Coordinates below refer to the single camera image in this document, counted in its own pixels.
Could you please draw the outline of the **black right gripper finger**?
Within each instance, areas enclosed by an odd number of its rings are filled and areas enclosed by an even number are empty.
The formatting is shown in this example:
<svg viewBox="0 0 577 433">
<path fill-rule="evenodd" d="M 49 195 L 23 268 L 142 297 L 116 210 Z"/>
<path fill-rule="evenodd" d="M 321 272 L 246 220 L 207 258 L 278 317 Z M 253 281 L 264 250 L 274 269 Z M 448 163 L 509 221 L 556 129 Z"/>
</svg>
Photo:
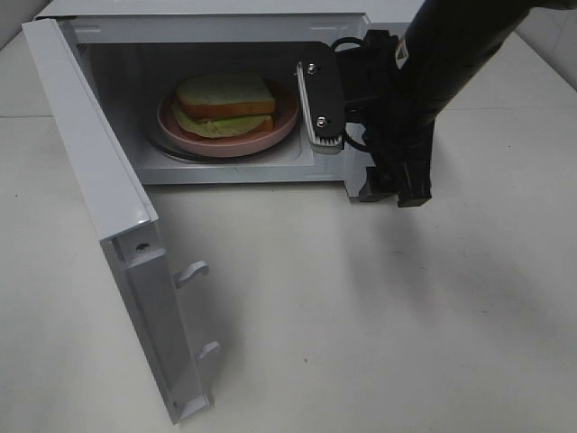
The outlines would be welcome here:
<svg viewBox="0 0 577 433">
<path fill-rule="evenodd" d="M 398 186 L 389 171 L 377 167 L 366 168 L 365 183 L 358 194 L 361 202 L 378 202 L 397 195 Z"/>
<path fill-rule="evenodd" d="M 405 161 L 400 166 L 398 207 L 421 207 L 431 197 L 431 161 Z"/>
</svg>

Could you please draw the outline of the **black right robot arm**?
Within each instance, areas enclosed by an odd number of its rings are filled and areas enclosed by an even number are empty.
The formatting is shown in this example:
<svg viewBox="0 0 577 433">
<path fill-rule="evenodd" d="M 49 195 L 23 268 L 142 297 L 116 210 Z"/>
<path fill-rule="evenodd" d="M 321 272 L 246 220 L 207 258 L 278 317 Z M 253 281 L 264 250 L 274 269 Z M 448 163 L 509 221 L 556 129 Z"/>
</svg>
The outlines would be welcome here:
<svg viewBox="0 0 577 433">
<path fill-rule="evenodd" d="M 431 198 L 435 119 L 540 1 L 426 1 L 402 37 L 369 30 L 335 57 L 347 122 L 374 164 L 358 198 L 395 196 L 399 207 Z"/>
</svg>

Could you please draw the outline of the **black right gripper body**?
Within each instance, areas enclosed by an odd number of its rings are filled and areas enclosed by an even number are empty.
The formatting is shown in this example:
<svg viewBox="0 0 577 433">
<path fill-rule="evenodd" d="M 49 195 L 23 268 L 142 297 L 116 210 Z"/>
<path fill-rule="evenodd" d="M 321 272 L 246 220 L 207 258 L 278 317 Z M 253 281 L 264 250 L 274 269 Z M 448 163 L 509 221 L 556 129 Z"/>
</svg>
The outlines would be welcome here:
<svg viewBox="0 0 577 433">
<path fill-rule="evenodd" d="M 382 170 L 403 180 L 429 180 L 433 121 L 411 107 L 412 96 L 400 80 L 397 56 L 405 53 L 398 36 L 368 30 L 361 39 L 343 37 L 333 43 L 344 93 L 346 120 L 362 124 L 382 158 Z"/>
</svg>

